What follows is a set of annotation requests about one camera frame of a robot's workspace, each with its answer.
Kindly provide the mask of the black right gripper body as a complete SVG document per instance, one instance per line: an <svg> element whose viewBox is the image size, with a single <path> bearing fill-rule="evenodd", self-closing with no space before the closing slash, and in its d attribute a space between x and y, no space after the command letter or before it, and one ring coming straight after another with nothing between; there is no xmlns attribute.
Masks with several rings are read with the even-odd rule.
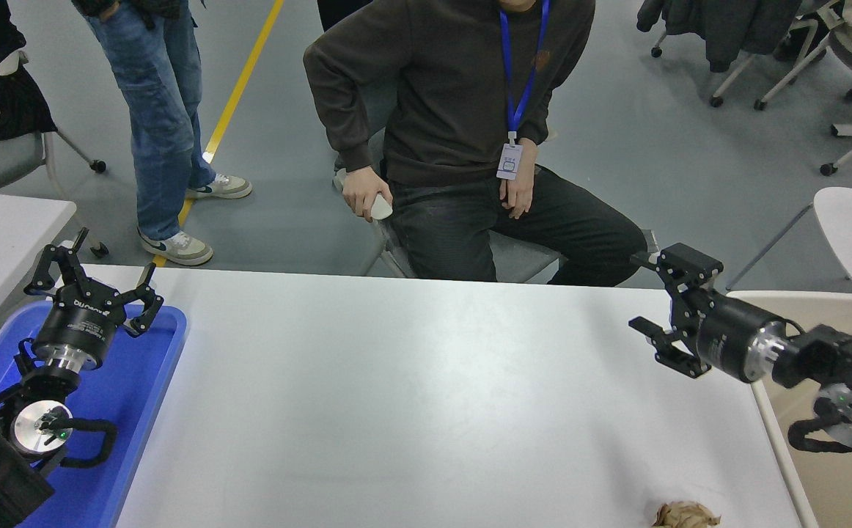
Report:
<svg viewBox="0 0 852 528"><path fill-rule="evenodd" d="M771 372L769 348L782 340L782 318L740 298L710 290L701 303L705 316L695 338L695 354L743 382Z"/></svg>

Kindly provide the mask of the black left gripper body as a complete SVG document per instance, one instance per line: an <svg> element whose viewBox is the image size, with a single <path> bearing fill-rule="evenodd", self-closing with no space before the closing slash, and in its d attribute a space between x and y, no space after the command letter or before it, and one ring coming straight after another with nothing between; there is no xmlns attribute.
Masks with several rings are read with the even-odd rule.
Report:
<svg viewBox="0 0 852 528"><path fill-rule="evenodd" d="M34 338L32 351L47 362L54 351L84 352L87 365L102 365L117 333L125 322L123 305L108 304L119 291L102 283L63 285L54 295L54 304L42 328Z"/></svg>

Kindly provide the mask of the person's left hand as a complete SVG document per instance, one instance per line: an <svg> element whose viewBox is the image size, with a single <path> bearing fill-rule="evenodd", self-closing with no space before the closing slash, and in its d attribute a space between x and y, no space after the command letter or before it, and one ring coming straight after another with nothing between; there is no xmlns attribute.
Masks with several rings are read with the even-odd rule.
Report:
<svg viewBox="0 0 852 528"><path fill-rule="evenodd" d="M501 180L499 187L501 206L507 211L507 216L514 220L528 213L532 206L535 163L539 153L539 146L531 139L520 138L518 144L522 147L522 158L516 177L513 180Z"/></svg>

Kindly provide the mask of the person's right hand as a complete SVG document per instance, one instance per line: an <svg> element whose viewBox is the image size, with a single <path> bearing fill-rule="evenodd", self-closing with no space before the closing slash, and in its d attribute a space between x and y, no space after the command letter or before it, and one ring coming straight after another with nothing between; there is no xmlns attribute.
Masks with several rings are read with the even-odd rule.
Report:
<svg viewBox="0 0 852 528"><path fill-rule="evenodd" d="M383 197L392 206L393 195L389 184L368 165L346 172L342 196L345 203L358 217L372 223L372 209L377 197Z"/></svg>

